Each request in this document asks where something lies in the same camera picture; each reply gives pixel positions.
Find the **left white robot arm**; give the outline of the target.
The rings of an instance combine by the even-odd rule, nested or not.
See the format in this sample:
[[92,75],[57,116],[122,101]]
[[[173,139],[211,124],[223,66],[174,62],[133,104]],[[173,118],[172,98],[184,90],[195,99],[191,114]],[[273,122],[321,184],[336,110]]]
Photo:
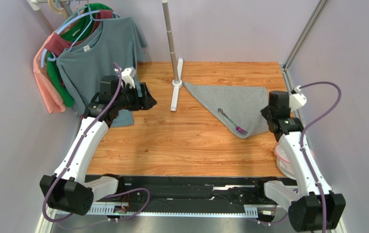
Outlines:
[[85,108],[80,129],[63,162],[52,175],[41,178],[40,188],[45,197],[43,207],[83,216],[93,202],[116,194],[123,181],[118,175],[105,174],[86,182],[91,159],[122,110],[149,110],[156,104],[146,83],[135,85],[126,77],[104,76],[99,92]]

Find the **purple metal fork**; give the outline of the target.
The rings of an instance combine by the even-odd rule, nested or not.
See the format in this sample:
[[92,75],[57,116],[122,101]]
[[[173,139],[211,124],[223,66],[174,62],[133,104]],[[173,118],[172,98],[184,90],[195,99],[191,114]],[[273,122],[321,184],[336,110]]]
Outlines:
[[242,127],[238,126],[233,120],[231,120],[227,114],[223,111],[223,109],[218,108],[218,113],[220,113],[223,117],[225,117],[235,128],[235,130],[242,135],[247,135],[248,132],[246,130],[244,130]]

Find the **grey cloth napkin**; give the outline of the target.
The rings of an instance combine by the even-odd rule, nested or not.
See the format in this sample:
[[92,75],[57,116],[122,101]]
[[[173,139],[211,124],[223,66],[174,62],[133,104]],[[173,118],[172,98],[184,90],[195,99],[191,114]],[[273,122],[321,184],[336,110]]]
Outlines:
[[[268,131],[268,124],[260,112],[268,105],[268,90],[265,87],[195,85],[188,82],[185,82],[184,86],[235,136],[246,139]],[[218,108],[223,109],[227,116],[248,134],[239,134],[234,126],[218,113]]]

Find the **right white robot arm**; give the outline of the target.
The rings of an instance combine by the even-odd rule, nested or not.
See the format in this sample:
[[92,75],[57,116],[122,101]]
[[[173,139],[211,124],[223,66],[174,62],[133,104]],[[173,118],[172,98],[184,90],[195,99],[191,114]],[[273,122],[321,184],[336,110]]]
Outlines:
[[300,119],[290,115],[305,103],[306,97],[301,93],[269,93],[268,105],[261,110],[261,114],[289,160],[298,191],[294,192],[276,180],[265,182],[263,189],[267,198],[286,210],[296,232],[324,232],[337,227],[346,201],[342,194],[334,193],[324,179],[305,143]]

